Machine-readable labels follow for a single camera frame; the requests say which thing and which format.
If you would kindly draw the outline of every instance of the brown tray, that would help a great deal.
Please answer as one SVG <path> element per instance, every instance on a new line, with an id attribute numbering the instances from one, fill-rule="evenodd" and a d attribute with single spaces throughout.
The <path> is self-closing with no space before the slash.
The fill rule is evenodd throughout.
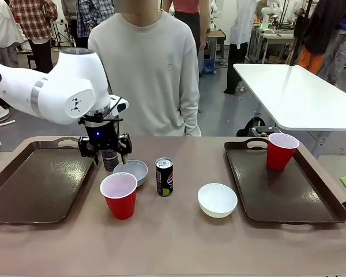
<path id="1" fill-rule="evenodd" d="M 344 223 L 346 210 L 296 150 L 283 172 L 266 166 L 266 148 L 244 142 L 224 144 L 246 215 L 257 222 Z"/>
<path id="2" fill-rule="evenodd" d="M 30 143 L 0 173 L 0 223 L 55 223 L 69 212 L 93 160 L 55 141 Z"/>

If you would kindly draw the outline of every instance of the neck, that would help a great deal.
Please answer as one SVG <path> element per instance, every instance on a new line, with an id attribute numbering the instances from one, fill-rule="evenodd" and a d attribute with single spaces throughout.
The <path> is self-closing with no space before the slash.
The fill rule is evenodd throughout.
<path id="1" fill-rule="evenodd" d="M 149 9 L 144 13 L 122 13 L 122 16 L 137 27 L 147 27 L 157 22 L 161 16 L 161 10 Z"/>

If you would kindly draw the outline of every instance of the red plastic cup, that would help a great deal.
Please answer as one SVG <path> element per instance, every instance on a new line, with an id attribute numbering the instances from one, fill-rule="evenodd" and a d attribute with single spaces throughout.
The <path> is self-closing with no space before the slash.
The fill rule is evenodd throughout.
<path id="1" fill-rule="evenodd" d="M 115 218 L 124 220 L 134 213 L 137 179 L 129 173 L 115 173 L 104 179 L 100 191 Z"/>
<path id="2" fill-rule="evenodd" d="M 269 136 L 266 165 L 270 169 L 282 171 L 294 155 L 300 142 L 288 134 L 274 133 Z"/>

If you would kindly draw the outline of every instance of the bowl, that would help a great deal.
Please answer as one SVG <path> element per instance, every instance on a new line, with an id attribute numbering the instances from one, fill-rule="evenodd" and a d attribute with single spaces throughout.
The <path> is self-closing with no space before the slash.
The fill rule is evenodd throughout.
<path id="1" fill-rule="evenodd" d="M 128 160 L 126 164 L 120 163 L 115 168 L 113 173 L 127 172 L 132 174 L 137 179 L 137 186 L 141 186 L 148 176 L 148 166 L 139 160 Z"/>
<path id="2" fill-rule="evenodd" d="M 212 183 L 203 186 L 197 193 L 198 202 L 204 213 L 213 218 L 225 218 L 237 206 L 236 193 L 226 185 Z"/>

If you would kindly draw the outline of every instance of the gray pants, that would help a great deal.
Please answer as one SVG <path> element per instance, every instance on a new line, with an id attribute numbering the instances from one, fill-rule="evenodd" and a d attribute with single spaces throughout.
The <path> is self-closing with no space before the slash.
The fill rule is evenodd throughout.
<path id="1" fill-rule="evenodd" d="M 0 48 L 0 64 L 10 68 L 19 67 L 16 45 Z"/>
<path id="2" fill-rule="evenodd" d="M 318 76 L 332 85 L 336 85 L 346 63 L 346 33 L 336 31 L 324 54 Z"/>

